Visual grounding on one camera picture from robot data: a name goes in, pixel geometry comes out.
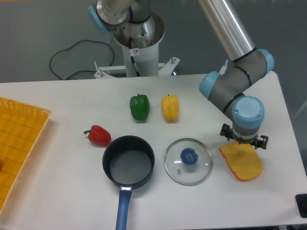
bell pepper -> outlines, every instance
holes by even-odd
[[[176,122],[178,118],[179,100],[176,95],[162,98],[162,112],[168,122]]]
[[[90,133],[87,138],[96,145],[107,146],[111,142],[111,135],[109,132],[100,126],[92,126],[91,130],[84,131],[84,134],[87,133]]]
[[[130,110],[134,119],[138,121],[146,120],[149,114],[149,100],[146,95],[138,94],[130,99]]]

yellow bell pepper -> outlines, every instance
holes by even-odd
[[[168,122],[175,122],[178,118],[179,100],[176,95],[162,98],[162,112]]]

gray floor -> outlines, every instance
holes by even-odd
[[[275,57],[278,74],[305,169],[307,170],[307,1],[233,0],[234,8],[258,48]],[[57,80],[49,61],[57,51],[82,39],[104,41],[115,50],[114,65],[123,65],[119,46],[111,35],[96,31],[87,14],[94,0],[40,0],[0,2],[0,82]],[[196,0],[153,0],[152,10],[165,22],[160,62],[181,59],[179,74],[219,70],[227,59],[217,36]],[[109,65],[108,47],[84,43],[57,56],[53,68],[61,77]],[[76,78],[91,78],[80,74]]]

green bell pepper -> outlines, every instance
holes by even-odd
[[[146,95],[138,94],[130,99],[130,110],[134,119],[146,120],[149,114],[149,100]]]

blue knob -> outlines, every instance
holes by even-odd
[[[180,158],[187,165],[193,165],[198,161],[198,155],[192,148],[186,148],[182,150]]]
[[[220,73],[216,71],[212,71],[208,73],[200,83],[200,92],[202,95],[209,100],[211,90],[217,80],[217,78],[220,76]]]
[[[237,100],[232,114],[234,121],[242,128],[255,129],[264,119],[264,106],[258,98],[244,96]]]
[[[267,71],[265,73],[265,75],[267,75],[274,68],[274,65],[275,65],[273,55],[270,54],[265,49],[258,49],[258,51],[260,51],[264,55],[265,59],[267,60]]]

